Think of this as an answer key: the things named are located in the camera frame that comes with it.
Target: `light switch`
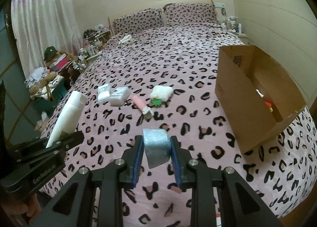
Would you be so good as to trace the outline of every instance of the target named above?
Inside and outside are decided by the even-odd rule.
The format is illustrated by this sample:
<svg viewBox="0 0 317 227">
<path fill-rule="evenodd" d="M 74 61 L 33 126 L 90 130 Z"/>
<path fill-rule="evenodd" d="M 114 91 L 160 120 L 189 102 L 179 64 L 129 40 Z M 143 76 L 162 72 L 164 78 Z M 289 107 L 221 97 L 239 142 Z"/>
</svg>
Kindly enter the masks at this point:
<svg viewBox="0 0 317 227">
<path fill-rule="evenodd" d="M 216 8 L 225 8 L 225 4 L 224 3 L 215 3 L 215 7 Z"/>
</svg>

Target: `white fluffy toy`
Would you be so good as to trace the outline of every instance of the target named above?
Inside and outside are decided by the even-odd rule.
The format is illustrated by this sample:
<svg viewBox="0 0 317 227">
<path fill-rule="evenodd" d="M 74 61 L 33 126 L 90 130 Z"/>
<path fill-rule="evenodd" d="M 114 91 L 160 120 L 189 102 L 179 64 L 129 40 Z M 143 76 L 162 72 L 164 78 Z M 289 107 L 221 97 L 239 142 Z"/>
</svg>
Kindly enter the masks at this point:
<svg viewBox="0 0 317 227">
<path fill-rule="evenodd" d="M 151 99 L 160 99 L 162 102 L 166 102 L 173 94 L 174 90 L 170 86 L 157 85 L 153 88 L 150 94 Z"/>
</svg>

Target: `human hand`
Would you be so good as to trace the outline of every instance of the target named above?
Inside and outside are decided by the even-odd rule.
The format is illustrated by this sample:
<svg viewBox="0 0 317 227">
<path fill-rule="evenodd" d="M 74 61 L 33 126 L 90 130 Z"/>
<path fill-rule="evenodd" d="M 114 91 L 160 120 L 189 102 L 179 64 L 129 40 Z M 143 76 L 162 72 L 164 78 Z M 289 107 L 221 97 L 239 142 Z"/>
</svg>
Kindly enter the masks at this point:
<svg viewBox="0 0 317 227">
<path fill-rule="evenodd" d="M 27 203 L 6 199 L 1 206 L 9 217 L 26 213 L 30 217 L 29 223 L 32 223 L 42 210 L 36 194 L 30 197 Z"/>
</svg>

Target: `white plastic bottle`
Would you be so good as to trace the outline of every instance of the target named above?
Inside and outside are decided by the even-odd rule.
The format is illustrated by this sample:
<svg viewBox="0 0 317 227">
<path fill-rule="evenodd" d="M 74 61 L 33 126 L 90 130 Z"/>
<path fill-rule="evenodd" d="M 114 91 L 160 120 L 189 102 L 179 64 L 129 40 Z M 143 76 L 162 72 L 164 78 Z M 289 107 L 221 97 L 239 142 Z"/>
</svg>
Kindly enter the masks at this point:
<svg viewBox="0 0 317 227">
<path fill-rule="evenodd" d="M 86 46 L 85 49 L 86 49 L 87 53 L 89 54 L 89 56 L 93 55 L 91 48 L 90 48 L 90 45 Z"/>
<path fill-rule="evenodd" d="M 52 130 L 46 145 L 47 148 L 64 134 L 71 134 L 75 131 L 86 102 L 87 98 L 82 93 L 73 91 L 72 94 L 70 94 Z"/>
<path fill-rule="evenodd" d="M 239 34 L 242 34 L 242 25 L 241 25 L 241 23 L 239 23 L 239 25 L 238 25 L 238 30 L 239 30 Z"/>
</svg>

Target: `pillow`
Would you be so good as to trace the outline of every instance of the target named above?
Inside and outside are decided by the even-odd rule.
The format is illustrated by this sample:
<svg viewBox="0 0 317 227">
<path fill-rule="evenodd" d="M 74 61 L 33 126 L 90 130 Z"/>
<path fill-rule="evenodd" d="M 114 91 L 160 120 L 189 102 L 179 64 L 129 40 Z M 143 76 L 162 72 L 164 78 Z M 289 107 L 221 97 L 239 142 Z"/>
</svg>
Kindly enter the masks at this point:
<svg viewBox="0 0 317 227">
<path fill-rule="evenodd" d="M 216 8 L 213 4 L 168 4 L 164 6 L 168 25 L 182 23 L 217 23 Z"/>
<path fill-rule="evenodd" d="M 115 19 L 113 22 L 115 34 L 120 32 L 137 34 L 143 30 L 159 28 L 163 25 L 162 12 L 159 8 L 150 8 L 128 14 Z"/>
</svg>

